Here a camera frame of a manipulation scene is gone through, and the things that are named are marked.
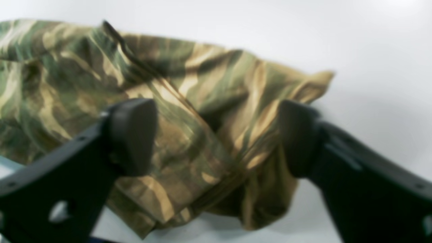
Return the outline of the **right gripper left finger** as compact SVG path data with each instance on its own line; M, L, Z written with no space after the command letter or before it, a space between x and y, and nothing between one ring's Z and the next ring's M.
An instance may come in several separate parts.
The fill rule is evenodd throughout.
M106 243L91 233L120 177L150 169L153 99L130 99L31 165L1 179L2 243Z

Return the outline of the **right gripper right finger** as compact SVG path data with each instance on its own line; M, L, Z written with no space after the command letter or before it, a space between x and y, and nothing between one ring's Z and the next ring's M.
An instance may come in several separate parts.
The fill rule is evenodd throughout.
M310 106L284 100L277 113L290 172L318 187L344 243L431 242L431 182L326 122Z

